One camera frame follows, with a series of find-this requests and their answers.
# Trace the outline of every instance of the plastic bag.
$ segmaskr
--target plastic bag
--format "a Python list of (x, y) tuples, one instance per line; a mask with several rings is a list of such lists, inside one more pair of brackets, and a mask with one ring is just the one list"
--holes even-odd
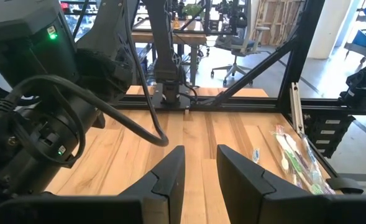
[(293, 183), (303, 188), (304, 186), (312, 194), (334, 194), (322, 177), (317, 160), (309, 147), (306, 137), (301, 143), (307, 150), (310, 162), (304, 159), (296, 145), (296, 141), (284, 132), (283, 126), (277, 126), (274, 133), (279, 145), (281, 146), (282, 161), (281, 165), (287, 174), (292, 175)]

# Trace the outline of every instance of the green led light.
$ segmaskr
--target green led light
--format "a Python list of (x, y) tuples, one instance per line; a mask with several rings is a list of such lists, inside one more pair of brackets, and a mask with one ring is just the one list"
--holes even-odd
[(50, 34), (50, 39), (54, 40), (57, 38), (57, 34)]

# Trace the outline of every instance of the table leg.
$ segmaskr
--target table leg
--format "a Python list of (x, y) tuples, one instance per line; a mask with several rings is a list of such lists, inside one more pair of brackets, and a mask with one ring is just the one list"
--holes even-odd
[(195, 85), (196, 76), (196, 61), (198, 56), (198, 45), (194, 44), (191, 46), (191, 65), (190, 65), (190, 83)]

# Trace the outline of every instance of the wooden table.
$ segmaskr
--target wooden table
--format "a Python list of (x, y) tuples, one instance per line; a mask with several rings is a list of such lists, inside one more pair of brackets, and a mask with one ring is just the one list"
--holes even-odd
[[(200, 88), (200, 95), (217, 95), (223, 88)], [(141, 94), (132, 86), (129, 94)], [(267, 97), (263, 90), (242, 89), (236, 96)], [(123, 111), (155, 133), (148, 111)], [(62, 168), (48, 191), (57, 195), (117, 195), (139, 180), (177, 145), (185, 146), (185, 194), (181, 223), (229, 223), (216, 167), (216, 146), (226, 144), (251, 158), (260, 149), (259, 165), (290, 180), (282, 171), (282, 159), (271, 132), (280, 124), (296, 142), (300, 139), (286, 119), (275, 113), (182, 112), (159, 113), (170, 143), (158, 147), (141, 139), (118, 122), (106, 118), (106, 128), (92, 128), (87, 147), (72, 169)], [(328, 178), (321, 167), (323, 176)]]
[[(202, 23), (200, 21), (193, 21), (194, 28), (190, 30), (203, 31)], [(183, 27), (185, 21), (179, 21), (180, 27)], [(144, 20), (143, 23), (139, 24), (135, 29), (148, 30), (148, 32), (132, 32), (133, 41), (136, 43), (152, 43), (153, 35), (151, 30), (151, 23), (149, 20)], [(190, 82), (195, 85), (196, 75), (196, 63), (198, 56), (199, 45), (206, 44), (207, 38), (205, 34), (173, 34), (174, 44), (189, 44), (191, 47), (191, 64), (190, 64)]]

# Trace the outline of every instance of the concrete floor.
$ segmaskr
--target concrete floor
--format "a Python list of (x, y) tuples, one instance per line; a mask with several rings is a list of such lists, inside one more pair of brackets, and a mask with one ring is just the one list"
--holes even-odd
[[(237, 63), (246, 67), (254, 67), (267, 58), (274, 49), (262, 47), (261, 52), (238, 58)], [(328, 60), (314, 60), (308, 58), (300, 80), (300, 93), (303, 98), (337, 98), (341, 91), (347, 89), (347, 76), (355, 73), (359, 66), (361, 55), (350, 53), (345, 59), (346, 50), (337, 49)], [(214, 78), (210, 73), (213, 67), (224, 66), (234, 61), (229, 52), (211, 47), (210, 56), (201, 60), (196, 74), (196, 85), (201, 87), (222, 87), (226, 71), (215, 71)], [(254, 80), (253, 86), (247, 88), (263, 88), (271, 97), (278, 95), (288, 55), (280, 62), (272, 65)], [(235, 77), (227, 79), (227, 86), (232, 85), (243, 75), (236, 73)], [(10, 90), (9, 85), (0, 76), (0, 86)], [(366, 193), (366, 116), (356, 116), (357, 120), (351, 124), (332, 159), (328, 159), (333, 168), (344, 177), (353, 178), (365, 187)]]

